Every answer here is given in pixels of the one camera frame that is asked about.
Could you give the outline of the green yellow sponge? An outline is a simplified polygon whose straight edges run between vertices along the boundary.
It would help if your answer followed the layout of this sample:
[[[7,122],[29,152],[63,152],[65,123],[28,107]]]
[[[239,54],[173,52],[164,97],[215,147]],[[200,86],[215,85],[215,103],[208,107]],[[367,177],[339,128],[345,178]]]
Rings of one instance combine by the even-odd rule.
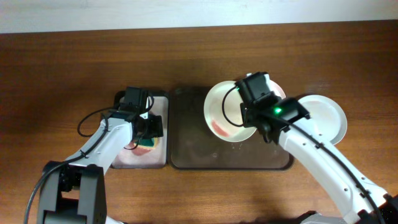
[[[135,143],[133,150],[136,149],[153,150],[157,147],[158,143],[159,143],[159,138],[141,139]]]

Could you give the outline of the white plate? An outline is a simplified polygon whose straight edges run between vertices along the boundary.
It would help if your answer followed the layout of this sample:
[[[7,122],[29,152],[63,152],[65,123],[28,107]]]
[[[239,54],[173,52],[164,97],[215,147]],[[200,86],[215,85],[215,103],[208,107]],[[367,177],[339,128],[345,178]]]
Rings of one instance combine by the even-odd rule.
[[[304,96],[298,102],[315,120],[318,132],[333,145],[338,144],[344,138],[348,129],[348,121],[339,104],[321,95]]]
[[[214,135],[224,141],[241,142],[249,139],[256,128],[236,127],[230,124],[222,112],[222,101],[227,92],[234,88],[234,81],[224,81],[213,86],[207,93],[203,105],[205,121]],[[243,124],[240,110],[242,99],[237,89],[230,92],[224,103],[224,112],[227,118],[234,124]]]
[[[254,100],[259,99],[272,91],[276,96],[282,99],[286,97],[283,89],[276,84],[276,82],[270,79],[267,72],[250,73],[249,75],[246,75],[244,82],[251,98]]]

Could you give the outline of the white plate front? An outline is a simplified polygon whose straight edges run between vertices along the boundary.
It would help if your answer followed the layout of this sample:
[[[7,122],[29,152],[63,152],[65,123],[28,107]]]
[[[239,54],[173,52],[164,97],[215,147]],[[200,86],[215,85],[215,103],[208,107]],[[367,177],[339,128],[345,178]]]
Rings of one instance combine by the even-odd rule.
[[[241,142],[249,139],[256,128],[236,127],[230,124],[222,112],[222,101],[227,92],[234,88],[234,81],[224,81],[213,86],[207,93],[203,105],[205,121],[214,135],[224,141]],[[240,110],[242,99],[237,89],[230,92],[224,103],[224,112],[227,118],[234,124],[243,124]]]

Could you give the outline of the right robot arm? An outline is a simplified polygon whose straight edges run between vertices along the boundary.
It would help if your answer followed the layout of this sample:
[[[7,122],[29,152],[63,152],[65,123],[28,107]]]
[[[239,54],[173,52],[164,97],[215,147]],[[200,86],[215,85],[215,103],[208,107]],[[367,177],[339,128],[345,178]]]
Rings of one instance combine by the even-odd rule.
[[[294,156],[330,196],[346,223],[397,223],[397,197],[365,177],[315,127],[296,98],[277,96],[269,75],[256,72],[235,82],[245,128]]]

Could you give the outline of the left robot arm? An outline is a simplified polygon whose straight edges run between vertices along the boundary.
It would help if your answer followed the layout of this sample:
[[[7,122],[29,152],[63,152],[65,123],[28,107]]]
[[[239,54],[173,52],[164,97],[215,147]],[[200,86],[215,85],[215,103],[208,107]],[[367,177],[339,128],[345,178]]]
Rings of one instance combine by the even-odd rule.
[[[149,113],[154,103],[149,90],[127,87],[118,92],[113,106],[98,111],[101,121],[88,141],[65,161],[45,165],[24,222],[38,195],[37,223],[116,223],[108,216],[104,176],[123,149],[133,151],[143,140],[164,135],[161,116]]]

